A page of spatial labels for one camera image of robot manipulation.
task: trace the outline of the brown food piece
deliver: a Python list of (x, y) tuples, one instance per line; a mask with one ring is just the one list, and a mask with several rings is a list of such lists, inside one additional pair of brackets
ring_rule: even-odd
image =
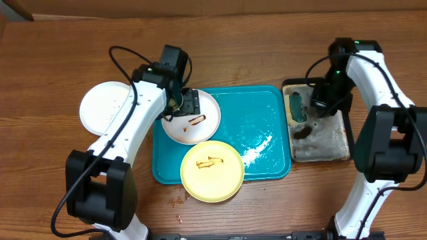
[(201, 123), (205, 119), (206, 119), (206, 116), (203, 114), (202, 116), (195, 117), (195, 118), (189, 120), (188, 122), (189, 122), (189, 124), (191, 124), (191, 125), (194, 126), (194, 125), (197, 125), (197, 124)]
[(197, 165), (197, 167), (199, 169), (204, 168), (204, 167), (211, 167), (213, 165), (217, 165), (217, 164), (224, 164), (224, 160), (222, 158), (219, 157), (207, 157), (207, 161), (196, 161), (195, 164)]

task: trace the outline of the food scrap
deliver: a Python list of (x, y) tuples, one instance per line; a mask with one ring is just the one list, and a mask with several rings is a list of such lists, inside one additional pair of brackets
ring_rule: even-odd
[(187, 201), (189, 199), (190, 194), (187, 191), (184, 194), (185, 194), (184, 201)]
[(182, 223), (181, 216), (176, 215), (176, 219), (178, 220), (178, 223), (179, 223), (179, 224), (181, 224), (181, 223)]
[(199, 117), (195, 117), (195, 118), (189, 120), (188, 121), (188, 126), (183, 128), (184, 132), (187, 131), (187, 128), (190, 125), (191, 126), (197, 125), (197, 124), (201, 123), (202, 121), (204, 121), (205, 119), (206, 119), (206, 116), (203, 114), (203, 115), (200, 115)]
[(204, 168), (204, 167), (211, 167), (213, 165), (217, 165), (217, 164), (224, 164), (224, 160), (220, 157), (207, 157), (207, 161), (196, 161), (195, 164), (197, 165), (197, 167), (199, 169)]

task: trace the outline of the white plate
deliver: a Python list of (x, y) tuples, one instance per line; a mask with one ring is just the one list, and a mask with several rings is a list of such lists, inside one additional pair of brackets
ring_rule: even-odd
[(85, 128), (96, 135), (107, 130), (126, 100), (130, 86), (109, 81), (90, 89), (80, 103), (80, 120)]
[[(166, 134), (178, 143), (193, 145), (206, 141), (216, 132), (221, 122), (221, 110), (216, 100), (205, 91), (199, 92), (200, 115), (175, 117), (171, 122), (161, 120)], [(205, 115), (204, 121), (189, 125), (189, 121)]]

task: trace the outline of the brown stain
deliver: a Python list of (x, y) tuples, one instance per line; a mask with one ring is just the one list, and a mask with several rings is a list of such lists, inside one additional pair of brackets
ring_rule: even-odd
[(200, 115), (198, 117), (195, 117), (193, 119), (188, 120), (189, 125), (187, 127), (183, 128), (184, 132), (187, 131), (187, 128), (189, 126), (196, 126), (197, 124), (199, 124), (199, 123), (201, 123), (202, 121), (205, 121), (205, 120), (206, 120), (206, 115), (204, 115), (204, 114)]
[(199, 169), (204, 167), (211, 167), (218, 164), (224, 164), (224, 160), (220, 157), (207, 157), (207, 161), (196, 161), (195, 164)]
[(189, 120), (188, 122), (192, 125), (192, 126), (196, 126), (197, 124), (199, 124), (199, 123), (201, 123), (202, 121), (205, 121), (206, 120), (206, 115), (202, 115), (202, 116), (199, 116), (199, 117), (195, 117), (195, 118), (193, 118), (193, 119), (191, 119), (191, 120)]
[(169, 201), (169, 204), (172, 206), (172, 208), (176, 207), (177, 205), (183, 205), (185, 201), (187, 201), (190, 197), (190, 194), (186, 191), (184, 193), (184, 197), (182, 198), (181, 195), (178, 196), (177, 199), (171, 199)]
[(306, 126), (301, 131), (294, 133), (294, 139), (305, 139), (310, 133), (312, 133), (312, 128)]

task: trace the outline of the paper plate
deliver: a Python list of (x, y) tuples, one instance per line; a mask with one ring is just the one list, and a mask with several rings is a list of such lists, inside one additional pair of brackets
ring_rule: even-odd
[(232, 197), (244, 178), (239, 153), (227, 143), (206, 141), (192, 147), (181, 164), (185, 190), (196, 199), (217, 203)]
[(80, 120), (91, 133), (102, 135), (126, 100), (130, 86), (109, 81), (90, 89), (80, 103)]
[[(166, 134), (178, 143), (193, 145), (206, 141), (220, 126), (220, 106), (209, 93), (202, 90), (197, 91), (199, 92), (200, 115), (176, 117), (170, 122), (165, 119), (161, 120)], [(203, 121), (195, 125), (191, 124), (192, 119), (203, 116)]]

